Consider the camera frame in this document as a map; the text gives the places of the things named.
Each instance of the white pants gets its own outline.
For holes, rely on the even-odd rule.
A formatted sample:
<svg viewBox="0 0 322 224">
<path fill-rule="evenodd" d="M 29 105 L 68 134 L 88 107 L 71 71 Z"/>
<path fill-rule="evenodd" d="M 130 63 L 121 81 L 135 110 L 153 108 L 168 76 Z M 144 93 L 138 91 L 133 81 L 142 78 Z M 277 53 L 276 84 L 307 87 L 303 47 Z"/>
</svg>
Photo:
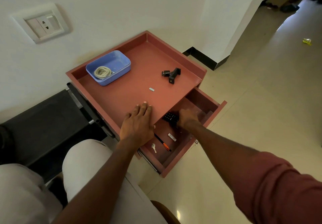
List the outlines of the white pants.
<svg viewBox="0 0 322 224">
<path fill-rule="evenodd" d="M 84 140 L 67 153 L 62 172 L 70 201 L 96 174 L 112 151 L 96 140 Z M 0 165 L 1 223 L 50 223 L 62 210 L 37 173 L 18 165 Z M 159 211 L 152 205 L 127 173 L 116 201 L 110 223 L 162 223 Z"/>
</svg>

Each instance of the open drawer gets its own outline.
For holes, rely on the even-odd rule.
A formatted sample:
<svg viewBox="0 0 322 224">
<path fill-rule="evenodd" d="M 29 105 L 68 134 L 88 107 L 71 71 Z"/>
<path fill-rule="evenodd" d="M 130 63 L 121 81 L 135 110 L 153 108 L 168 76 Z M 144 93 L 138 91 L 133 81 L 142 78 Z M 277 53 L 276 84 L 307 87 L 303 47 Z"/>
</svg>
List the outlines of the open drawer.
<svg viewBox="0 0 322 224">
<path fill-rule="evenodd" d="M 221 104 L 217 103 L 199 88 L 195 87 L 173 106 L 170 109 L 170 112 L 177 113 L 180 109 L 191 109 L 193 112 L 197 113 L 199 121 L 207 127 L 226 104 L 226 101 L 223 101 Z M 174 136 L 176 141 L 173 141 L 168 136 L 168 133 Z M 151 139 L 140 149 L 141 153 L 143 153 L 146 159 L 158 170 L 161 176 L 165 177 L 188 151 L 196 139 L 186 130 L 174 128 L 163 119 L 160 119 L 155 123 L 155 134 L 169 146 L 171 152 L 167 151 L 156 137 Z M 151 144 L 155 144 L 156 153 L 154 152 L 154 149 L 151 148 Z"/>
<path fill-rule="evenodd" d="M 100 86 L 86 72 L 86 65 L 114 50 L 121 51 L 130 59 L 131 71 L 107 86 Z M 175 84 L 170 84 L 166 77 L 161 76 L 161 71 L 173 71 L 176 67 L 181 69 L 181 74 L 175 78 Z M 155 133 L 170 146 L 172 151 L 166 151 L 156 138 L 141 147 L 140 151 L 165 177 L 195 139 L 185 131 L 171 128 L 162 117 L 168 111 L 190 108 L 198 112 L 203 125 L 208 126 L 226 104 L 225 101 L 222 104 L 217 103 L 198 89 L 206 72 L 206 69 L 149 31 L 145 31 L 66 74 L 105 120 L 117 139 L 127 112 L 143 101 L 148 101 L 153 106 L 151 124 L 156 125 Z M 175 136 L 177 141 L 172 141 L 167 136 L 168 133 Z M 157 153 L 151 148 L 152 143 L 155 143 Z"/>
</svg>

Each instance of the beige floor tile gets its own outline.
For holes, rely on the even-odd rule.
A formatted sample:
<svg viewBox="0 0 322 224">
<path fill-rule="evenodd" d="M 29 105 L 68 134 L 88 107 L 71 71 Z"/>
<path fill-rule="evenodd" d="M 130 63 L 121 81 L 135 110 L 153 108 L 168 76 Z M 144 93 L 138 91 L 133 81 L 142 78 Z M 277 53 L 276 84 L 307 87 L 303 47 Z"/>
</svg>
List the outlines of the beige floor tile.
<svg viewBox="0 0 322 224">
<path fill-rule="evenodd" d="M 322 181 L 320 23 L 322 6 L 309 0 L 291 16 L 260 8 L 230 58 L 208 71 L 200 88 L 228 102 L 211 130 L 283 157 Z M 200 145 L 148 196 L 178 211 L 181 223 L 248 223 Z"/>
</svg>

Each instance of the shirt sleeve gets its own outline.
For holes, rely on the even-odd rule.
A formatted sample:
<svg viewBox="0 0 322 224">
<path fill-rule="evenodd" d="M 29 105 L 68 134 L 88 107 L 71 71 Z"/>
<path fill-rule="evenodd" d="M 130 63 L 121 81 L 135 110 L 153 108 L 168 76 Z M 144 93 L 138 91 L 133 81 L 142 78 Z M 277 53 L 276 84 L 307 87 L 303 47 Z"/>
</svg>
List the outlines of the shirt sleeve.
<svg viewBox="0 0 322 224">
<path fill-rule="evenodd" d="M 252 223 L 322 223 L 322 183 L 268 152 L 237 171 L 232 190 Z"/>
</svg>

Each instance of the right hand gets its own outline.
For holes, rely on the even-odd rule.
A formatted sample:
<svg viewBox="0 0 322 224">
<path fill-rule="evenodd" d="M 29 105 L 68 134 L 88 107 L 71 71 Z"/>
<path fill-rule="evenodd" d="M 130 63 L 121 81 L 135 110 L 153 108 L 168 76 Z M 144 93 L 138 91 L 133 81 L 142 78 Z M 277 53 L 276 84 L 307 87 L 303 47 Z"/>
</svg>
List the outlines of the right hand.
<svg viewBox="0 0 322 224">
<path fill-rule="evenodd" d="M 179 111 L 179 121 L 177 122 L 177 126 L 188 131 L 189 125 L 194 123 L 201 125 L 196 113 L 192 112 L 190 109 L 181 109 Z"/>
</svg>

